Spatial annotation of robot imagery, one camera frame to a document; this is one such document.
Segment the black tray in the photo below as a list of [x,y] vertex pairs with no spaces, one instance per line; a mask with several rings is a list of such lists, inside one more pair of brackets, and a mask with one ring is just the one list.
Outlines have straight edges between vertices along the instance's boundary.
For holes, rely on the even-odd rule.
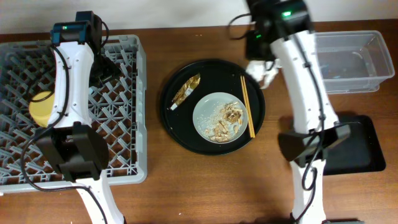
[[[192,76],[200,73],[201,80],[192,94],[174,111],[169,110],[172,99],[181,86]],[[237,140],[227,144],[215,144],[203,139],[196,131],[192,114],[196,104],[210,93],[225,92],[239,98],[243,94],[240,76],[244,75],[256,133],[261,128],[266,113],[264,95],[258,83],[239,65],[219,59],[201,60],[176,72],[163,89],[160,99],[160,117],[167,132],[184,148],[205,155],[220,155],[233,152],[250,142],[249,130]]]
[[339,116],[341,123],[349,123],[351,135],[331,149],[324,175],[376,172],[386,168],[386,161],[368,116]]

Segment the chopsticks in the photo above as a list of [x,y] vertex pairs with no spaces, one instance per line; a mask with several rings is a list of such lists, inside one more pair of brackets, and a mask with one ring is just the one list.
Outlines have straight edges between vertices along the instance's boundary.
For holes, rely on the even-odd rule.
[[248,97],[248,89],[246,88],[246,81],[244,80],[244,76],[241,76],[241,84],[242,84],[242,92],[243,92],[243,99],[246,109],[248,111],[248,123],[249,123],[249,132],[250,138],[255,138],[256,133],[254,132],[254,125],[253,120],[251,118],[251,110],[250,110],[250,102]]

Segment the round black tray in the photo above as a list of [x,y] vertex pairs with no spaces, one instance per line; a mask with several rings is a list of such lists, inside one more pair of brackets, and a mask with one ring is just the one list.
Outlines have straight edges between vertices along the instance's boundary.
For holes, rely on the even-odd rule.
[[[179,107],[174,111],[170,110],[172,99],[181,86],[198,73],[198,87]],[[248,128],[237,140],[216,144],[203,139],[197,133],[192,120],[196,104],[210,93],[229,93],[243,102],[241,75],[246,79],[254,130],[258,133],[266,113],[264,95],[258,83],[239,65],[219,59],[193,62],[176,72],[165,85],[160,99],[160,117],[167,132],[184,148],[204,155],[226,154],[245,146],[251,140]]]

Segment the white plate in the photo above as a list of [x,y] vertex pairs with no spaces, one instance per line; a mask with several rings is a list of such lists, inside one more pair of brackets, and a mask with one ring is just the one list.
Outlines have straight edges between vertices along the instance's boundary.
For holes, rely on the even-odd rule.
[[[232,138],[228,142],[214,142],[210,140],[210,138],[206,137],[204,135],[205,129],[211,129],[209,128],[209,120],[210,117],[216,112],[216,107],[219,106],[222,103],[233,103],[233,102],[238,102],[239,108],[243,110],[242,114],[242,125],[239,127],[238,133],[233,133]],[[217,144],[225,144],[229,142],[233,142],[239,138],[244,131],[246,130],[248,126],[248,111],[246,110],[246,107],[240,101],[237,97],[234,95],[231,95],[229,93],[212,93],[209,94],[205,97],[203,97],[196,105],[195,109],[193,110],[193,125],[195,126],[196,131],[200,134],[200,136],[204,139],[206,139],[209,142],[212,143],[217,143]],[[235,124],[232,124],[231,127],[239,125],[238,122]]]

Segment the brown table surface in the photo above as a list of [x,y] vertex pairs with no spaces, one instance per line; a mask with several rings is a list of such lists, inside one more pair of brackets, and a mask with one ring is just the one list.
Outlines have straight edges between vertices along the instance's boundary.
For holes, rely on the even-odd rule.
[[[319,32],[379,30],[398,68],[398,21],[321,22]],[[128,223],[239,223],[288,218],[294,193],[292,172],[279,151],[279,119],[292,108],[282,75],[264,90],[267,111],[259,134],[244,149],[201,156],[179,146],[160,123],[157,102],[177,67],[200,58],[222,58],[243,67],[244,41],[229,41],[225,27],[112,30],[136,34],[147,54],[146,127],[148,177],[141,184],[111,187]],[[48,39],[48,34],[0,35],[0,42]],[[337,112],[373,119],[386,158],[382,172],[326,176],[323,203],[329,219],[366,223],[398,221],[398,77],[375,93],[331,95]],[[0,223],[90,223],[75,191],[6,194]]]

